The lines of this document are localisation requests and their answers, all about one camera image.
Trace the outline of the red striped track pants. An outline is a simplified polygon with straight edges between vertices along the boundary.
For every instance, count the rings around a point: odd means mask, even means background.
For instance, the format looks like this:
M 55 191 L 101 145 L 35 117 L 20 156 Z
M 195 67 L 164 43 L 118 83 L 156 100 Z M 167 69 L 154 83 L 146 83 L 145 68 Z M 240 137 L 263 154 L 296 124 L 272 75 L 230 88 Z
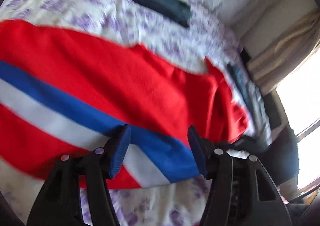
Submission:
M 222 72 L 190 73 L 142 45 L 74 30 L 1 22 L 1 158 L 45 179 L 58 158 L 103 146 L 123 125 L 131 144 L 111 189 L 148 188 L 199 174 L 187 140 L 213 143 L 249 126 Z

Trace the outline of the blue denim jeans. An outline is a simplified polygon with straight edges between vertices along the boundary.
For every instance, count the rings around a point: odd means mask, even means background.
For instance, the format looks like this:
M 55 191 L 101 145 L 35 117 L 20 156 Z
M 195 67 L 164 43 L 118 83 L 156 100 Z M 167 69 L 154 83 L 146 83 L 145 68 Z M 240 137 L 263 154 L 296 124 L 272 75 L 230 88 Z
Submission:
M 262 144 L 262 147 L 268 147 L 272 143 L 271 128 L 258 87 L 251 80 L 245 79 L 239 67 L 228 63 L 227 71 L 241 93 L 245 105 L 253 118 L 255 127 L 254 139 L 257 139 L 258 143 Z

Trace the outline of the folded dark green pants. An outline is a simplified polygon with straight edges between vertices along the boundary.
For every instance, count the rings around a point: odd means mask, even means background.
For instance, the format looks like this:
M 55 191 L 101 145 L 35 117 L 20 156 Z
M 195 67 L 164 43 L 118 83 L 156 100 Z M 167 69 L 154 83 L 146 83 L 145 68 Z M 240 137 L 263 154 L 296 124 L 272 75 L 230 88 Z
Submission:
M 169 18 L 175 23 L 189 28 L 191 7 L 180 0 L 133 0 L 135 3 L 149 8 Z

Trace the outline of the purple floral bedspread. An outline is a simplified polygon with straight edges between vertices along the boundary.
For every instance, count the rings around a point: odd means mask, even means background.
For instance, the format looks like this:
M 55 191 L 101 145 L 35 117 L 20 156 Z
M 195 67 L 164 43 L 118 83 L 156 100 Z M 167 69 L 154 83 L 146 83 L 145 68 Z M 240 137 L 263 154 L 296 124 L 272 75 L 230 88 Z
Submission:
M 4 0 L 1 22 L 5 20 L 74 30 L 122 47 L 142 45 L 172 65 L 195 74 L 208 72 L 204 61 L 209 59 L 222 72 L 236 103 L 248 112 L 249 126 L 244 134 L 255 134 L 253 118 L 227 71 L 228 63 L 244 67 L 240 43 L 233 31 L 199 4 L 191 5 L 189 28 L 132 0 Z M 30 176 L 1 158 L 1 192 L 21 222 L 27 221 L 46 178 Z M 121 225 L 196 225 L 210 188 L 210 181 L 200 174 L 148 188 L 111 189 L 109 182 Z

